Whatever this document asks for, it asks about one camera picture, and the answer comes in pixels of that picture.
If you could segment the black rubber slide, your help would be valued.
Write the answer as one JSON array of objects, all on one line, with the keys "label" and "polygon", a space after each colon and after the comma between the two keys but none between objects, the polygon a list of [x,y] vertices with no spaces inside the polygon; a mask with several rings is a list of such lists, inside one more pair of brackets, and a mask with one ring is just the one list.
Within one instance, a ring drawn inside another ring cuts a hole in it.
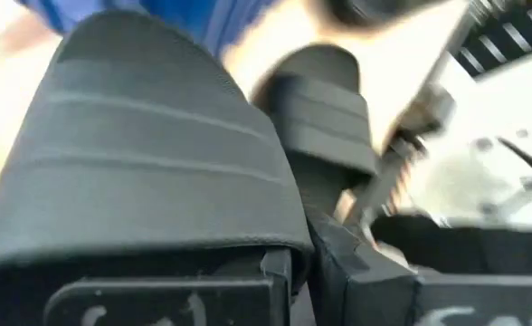
[{"label": "black rubber slide", "polygon": [[345,189],[376,174],[359,66],[345,49],[314,44],[291,53],[252,103],[270,116],[307,209],[332,215]]},{"label": "black rubber slide", "polygon": [[0,175],[0,326],[269,326],[261,260],[313,252],[271,119],[144,14],[59,45]]}]

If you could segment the blue plastic bin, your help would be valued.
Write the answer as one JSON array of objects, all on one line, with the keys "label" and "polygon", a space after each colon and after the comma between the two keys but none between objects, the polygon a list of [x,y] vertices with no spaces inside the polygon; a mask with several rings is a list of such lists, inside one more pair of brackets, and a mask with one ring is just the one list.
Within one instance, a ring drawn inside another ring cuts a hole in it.
[{"label": "blue plastic bin", "polygon": [[239,39],[277,0],[15,0],[58,34],[92,14],[130,10],[150,14],[191,36],[212,55]]}]

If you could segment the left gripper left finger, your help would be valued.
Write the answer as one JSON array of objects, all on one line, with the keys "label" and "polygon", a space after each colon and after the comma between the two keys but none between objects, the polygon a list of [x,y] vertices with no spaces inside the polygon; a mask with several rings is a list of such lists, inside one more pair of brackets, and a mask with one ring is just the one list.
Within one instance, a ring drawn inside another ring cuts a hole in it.
[{"label": "left gripper left finger", "polygon": [[269,326],[289,326],[292,288],[292,260],[287,249],[269,250],[261,260],[263,276],[270,282]]}]

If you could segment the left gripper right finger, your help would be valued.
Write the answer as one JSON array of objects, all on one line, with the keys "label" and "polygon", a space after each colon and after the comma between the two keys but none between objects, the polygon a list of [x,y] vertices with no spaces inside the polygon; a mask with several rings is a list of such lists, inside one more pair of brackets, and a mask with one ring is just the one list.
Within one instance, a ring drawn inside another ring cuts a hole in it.
[{"label": "left gripper right finger", "polygon": [[318,326],[410,326],[415,277],[322,214],[308,215]]}]

